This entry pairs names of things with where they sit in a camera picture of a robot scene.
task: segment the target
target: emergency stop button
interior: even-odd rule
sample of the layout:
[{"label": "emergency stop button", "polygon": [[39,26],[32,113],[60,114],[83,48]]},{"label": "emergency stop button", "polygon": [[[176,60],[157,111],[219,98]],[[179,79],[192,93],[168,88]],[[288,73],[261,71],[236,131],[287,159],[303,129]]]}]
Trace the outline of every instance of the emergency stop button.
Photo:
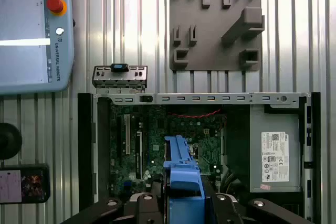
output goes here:
[{"label": "emergency stop button", "polygon": [[47,0],[47,7],[53,13],[61,13],[64,9],[62,0]]}]

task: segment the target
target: corrugated metal wall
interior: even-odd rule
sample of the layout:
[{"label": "corrugated metal wall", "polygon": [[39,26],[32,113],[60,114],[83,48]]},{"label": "corrugated metal wall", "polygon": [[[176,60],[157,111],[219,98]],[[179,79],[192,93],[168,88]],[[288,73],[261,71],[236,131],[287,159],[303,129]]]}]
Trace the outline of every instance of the corrugated metal wall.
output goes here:
[{"label": "corrugated metal wall", "polygon": [[60,223],[78,212],[77,93],[94,92],[95,65],[149,66],[149,92],[322,93],[322,223],[335,223],[336,1],[262,0],[259,72],[169,69],[169,0],[73,0],[75,63],[67,90],[0,98],[0,121],[17,126],[23,147],[4,165],[47,163],[51,198],[0,208],[0,224]]}]

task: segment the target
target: smartphone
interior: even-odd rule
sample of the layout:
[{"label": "smartphone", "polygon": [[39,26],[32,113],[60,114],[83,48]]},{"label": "smartphone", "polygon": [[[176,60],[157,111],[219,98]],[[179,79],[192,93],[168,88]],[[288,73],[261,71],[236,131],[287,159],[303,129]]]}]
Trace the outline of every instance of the smartphone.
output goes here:
[{"label": "smartphone", "polygon": [[0,168],[0,204],[44,203],[50,197],[47,165]]}]

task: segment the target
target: green circuit board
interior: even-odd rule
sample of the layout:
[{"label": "green circuit board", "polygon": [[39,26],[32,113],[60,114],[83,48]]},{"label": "green circuit board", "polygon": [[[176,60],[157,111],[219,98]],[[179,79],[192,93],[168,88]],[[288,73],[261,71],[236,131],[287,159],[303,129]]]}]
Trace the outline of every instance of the green circuit board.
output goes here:
[{"label": "green circuit board", "polygon": [[151,181],[163,173],[165,136],[186,138],[201,173],[219,186],[223,114],[183,118],[164,105],[112,105],[111,112],[112,196],[128,197],[150,189]]}]

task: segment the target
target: sticker label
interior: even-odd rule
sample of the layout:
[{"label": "sticker label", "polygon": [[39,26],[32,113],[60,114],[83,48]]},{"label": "sticker label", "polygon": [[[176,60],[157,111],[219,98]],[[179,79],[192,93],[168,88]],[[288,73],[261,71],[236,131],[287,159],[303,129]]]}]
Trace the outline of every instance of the sticker label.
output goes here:
[{"label": "sticker label", "polygon": [[22,202],[21,171],[0,170],[0,203]]},{"label": "sticker label", "polygon": [[262,182],[289,181],[288,141],[285,132],[261,133]]}]

